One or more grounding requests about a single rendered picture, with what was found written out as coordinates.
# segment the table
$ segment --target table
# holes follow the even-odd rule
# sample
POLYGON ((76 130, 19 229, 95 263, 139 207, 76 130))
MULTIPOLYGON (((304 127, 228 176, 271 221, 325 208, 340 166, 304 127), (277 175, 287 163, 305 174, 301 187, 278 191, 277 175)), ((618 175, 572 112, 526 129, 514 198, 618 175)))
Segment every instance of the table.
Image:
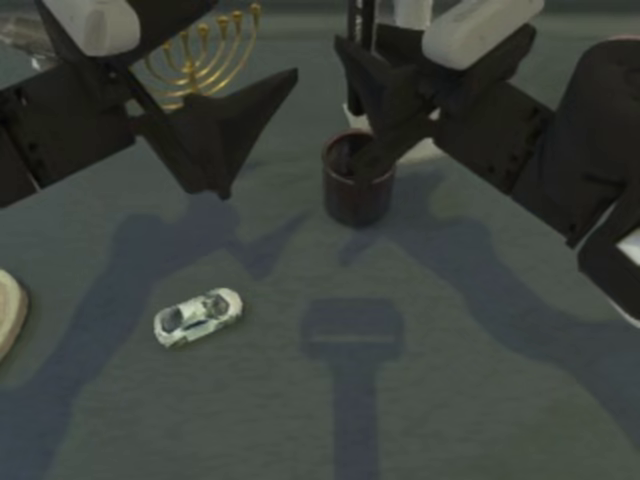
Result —
MULTIPOLYGON (((517 82, 555 105, 603 31, 552 20, 517 82)), ((0 213, 33 300, 0 366, 3 479, 638 478, 640 332, 553 232, 446 158, 403 166, 375 228, 326 217, 336 25, 263 38, 238 85, 300 84, 229 202, 140 144, 0 213), (162 349, 153 315, 216 286, 246 318, 162 349)), ((3 83, 28 74, 0 53, 3 83)))

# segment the gold menorah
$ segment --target gold menorah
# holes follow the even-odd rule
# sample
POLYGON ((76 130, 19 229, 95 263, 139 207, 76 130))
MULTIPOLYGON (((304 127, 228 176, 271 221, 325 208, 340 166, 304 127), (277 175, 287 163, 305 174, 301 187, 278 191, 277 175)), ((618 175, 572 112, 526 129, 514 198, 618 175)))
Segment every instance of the gold menorah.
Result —
POLYGON ((165 110, 181 107, 181 98, 192 93, 215 95, 240 73, 256 44, 262 14, 261 5, 252 3, 249 13, 251 31, 244 48, 241 46, 246 15, 241 10, 234 10, 229 15, 213 16, 212 19, 181 32, 179 42, 165 43, 161 48, 164 56, 163 71, 157 66, 158 52, 144 59, 145 76, 153 81, 145 82, 145 86, 165 110), (213 23, 217 25, 217 42, 213 38, 216 30, 213 23), (179 53, 176 52, 175 43, 180 44, 179 53))

